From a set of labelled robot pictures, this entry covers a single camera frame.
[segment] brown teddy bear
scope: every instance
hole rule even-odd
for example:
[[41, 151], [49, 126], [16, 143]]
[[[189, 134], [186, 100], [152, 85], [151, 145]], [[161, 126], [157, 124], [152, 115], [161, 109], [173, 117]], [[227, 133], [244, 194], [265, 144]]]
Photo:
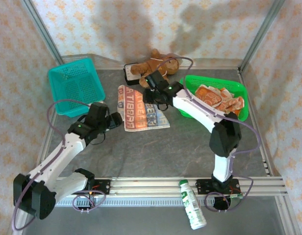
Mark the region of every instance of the brown teddy bear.
[[[139, 84], [144, 88], [148, 88], [149, 85], [147, 84], [145, 77], [153, 73], [156, 70], [157, 66], [160, 65], [164, 60], [167, 60], [172, 57], [173, 55], [166, 55], [162, 57], [157, 49], [153, 49], [151, 51], [151, 58], [144, 63], [131, 66], [130, 72], [132, 74], [141, 74], [142, 77], [139, 80]], [[165, 80], [169, 81], [167, 75], [175, 74], [178, 71], [178, 68], [178, 60], [172, 59], [162, 65], [159, 68], [159, 72], [162, 74]]]

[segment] floral wall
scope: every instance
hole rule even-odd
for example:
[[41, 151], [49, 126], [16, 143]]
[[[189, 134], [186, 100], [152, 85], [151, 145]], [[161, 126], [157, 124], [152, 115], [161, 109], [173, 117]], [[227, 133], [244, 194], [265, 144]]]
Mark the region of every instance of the floral wall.
[[56, 66], [21, 1], [0, 0], [0, 235], [13, 212], [13, 180], [35, 167]]
[[237, 67], [273, 0], [33, 0], [62, 55], [135, 62], [155, 47]]
[[243, 75], [302, 231], [302, 0], [285, 1]]

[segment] metal extrusion bar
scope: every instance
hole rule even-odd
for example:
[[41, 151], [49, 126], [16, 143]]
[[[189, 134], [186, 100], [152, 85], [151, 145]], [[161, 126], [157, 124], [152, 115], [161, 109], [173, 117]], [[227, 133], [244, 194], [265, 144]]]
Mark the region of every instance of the metal extrusion bar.
[[64, 64], [64, 61], [57, 49], [52, 37], [50, 36], [46, 26], [44, 25], [37, 9], [35, 8], [32, 0], [23, 0], [22, 2], [23, 2], [23, 6], [27, 9], [27, 11], [28, 11], [29, 15], [32, 17], [33, 21], [36, 23], [37, 30], [40, 32], [42, 38], [45, 40], [48, 48], [50, 49], [50, 52], [56, 59], [57, 63], [59, 65]]
[[275, 0], [273, 2], [272, 6], [268, 12], [268, 15], [264, 19], [259, 31], [257, 32], [257, 35], [255, 36], [250, 48], [248, 49], [248, 52], [247, 52], [245, 58], [243, 59], [243, 62], [239, 68], [240, 72], [243, 72], [245, 70], [246, 66], [250, 62], [253, 55], [255, 54], [262, 39], [266, 35], [268, 29], [270, 28], [272, 22], [274, 21], [275, 17], [277, 16], [277, 14], [278, 14], [279, 10], [281, 9], [284, 2], [285, 2], [285, 0]]
[[[54, 125], [56, 121], [57, 113], [56, 110], [53, 108], [51, 113], [51, 124]], [[42, 141], [42, 145], [39, 151], [38, 159], [36, 165], [39, 165], [47, 156], [49, 147], [50, 147], [50, 141], [52, 139], [53, 129], [48, 125], [45, 131], [45, 135]]]
[[[59, 201], [57, 207], [71, 207], [73, 197], [67, 197]], [[96, 198], [96, 204], [99, 203], [101, 197]], [[204, 205], [203, 197], [199, 198], [200, 205]], [[207, 200], [207, 205], [212, 206], [214, 198]], [[78, 198], [75, 202], [78, 207], [90, 207], [89, 201], [84, 198]], [[101, 207], [183, 207], [181, 197], [152, 197], [152, 198], [117, 198], [108, 197], [101, 205]]]
[[[62, 56], [64, 63], [69, 63], [84, 58], [91, 58], [96, 70], [122, 70], [125, 62], [115, 61], [108, 58], [104, 58], [97, 54], [75, 54], [75, 55], [64, 55]], [[138, 59], [137, 62], [143, 62], [145, 58]], [[179, 66], [180, 70], [185, 70], [189, 67], [187, 62], [183, 62]], [[236, 70], [237, 66], [202, 66], [202, 65], [193, 65], [193, 70]]]
[[[244, 86], [246, 86], [241, 72], [238, 70], [237, 73], [238, 73], [238, 76], [239, 76], [240, 83], [243, 84]], [[264, 141], [263, 141], [264, 140], [263, 135], [261, 134], [261, 131], [259, 129], [259, 125], [256, 121], [255, 116], [254, 116], [254, 114], [255, 114], [254, 107], [253, 107], [252, 103], [250, 102], [250, 100], [248, 100], [248, 105], [249, 105], [249, 109], [250, 109], [250, 117], [251, 117], [251, 120], [252, 120], [253, 127], [256, 129], [256, 131], [259, 133], [259, 135], [261, 137], [260, 152], [261, 152], [261, 156], [262, 156], [265, 171], [266, 171], [267, 175], [274, 176], [274, 171], [273, 171], [274, 164], [271, 162], [271, 159], [268, 157], [269, 155], [267, 153], [266, 148], [264, 147], [265, 145], [264, 145]]]
[[[179, 198], [179, 181], [185, 178], [153, 177], [153, 178], [117, 178], [112, 179], [110, 194], [107, 198]], [[195, 186], [198, 178], [187, 178], [189, 185], [197, 194]], [[250, 186], [250, 180], [238, 178], [240, 189], [244, 193]], [[249, 196], [287, 196], [285, 183], [281, 177], [253, 177], [254, 184]]]
[[287, 235], [300, 235], [301, 232], [289, 197], [276, 196], [275, 199], [285, 233]]

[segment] bottle cap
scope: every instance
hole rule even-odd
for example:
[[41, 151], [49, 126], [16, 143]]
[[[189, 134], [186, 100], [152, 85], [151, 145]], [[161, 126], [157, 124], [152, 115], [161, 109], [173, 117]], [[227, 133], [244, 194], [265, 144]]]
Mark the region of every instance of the bottle cap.
[[183, 184], [186, 184], [186, 183], [188, 183], [188, 180], [181, 180], [181, 181], [179, 182], [179, 185], [183, 185]]

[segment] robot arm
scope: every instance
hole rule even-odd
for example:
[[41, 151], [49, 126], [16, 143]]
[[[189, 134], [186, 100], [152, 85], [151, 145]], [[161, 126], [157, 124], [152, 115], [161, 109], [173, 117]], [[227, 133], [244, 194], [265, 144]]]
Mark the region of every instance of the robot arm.
[[192, 99], [196, 99], [204, 107], [221, 116], [237, 119], [236, 114], [230, 113], [227, 115], [196, 97], [188, 97], [183, 85], [178, 82], [169, 84], [158, 71], [147, 76], [146, 81], [150, 89], [144, 91], [145, 103], [156, 103], [158, 107], [160, 104], [165, 104], [167, 108], [168, 105], [171, 105], [181, 109], [199, 121], [211, 133], [209, 146], [215, 154], [215, 168], [212, 174], [213, 186], [216, 191], [222, 192], [232, 179], [230, 159], [241, 139], [240, 127], [235, 122], [208, 113], [196, 105]]
[[[37, 174], [38, 176], [22, 198], [19, 208], [39, 219], [44, 219], [51, 213], [56, 201], [76, 191], [92, 189], [94, 174], [84, 169], [76, 170], [63, 180], [56, 179], [68, 163], [99, 134], [120, 126], [122, 118], [119, 113], [110, 115], [108, 107], [97, 102], [90, 106], [88, 114], [84, 117], [84, 122], [79, 119], [68, 129], [65, 135], [65, 146], [60, 143], [40, 165], [26, 176], [22, 174], [16, 176], [13, 183], [14, 205], [24, 188]], [[61, 154], [45, 168], [62, 147], [64, 149]]]

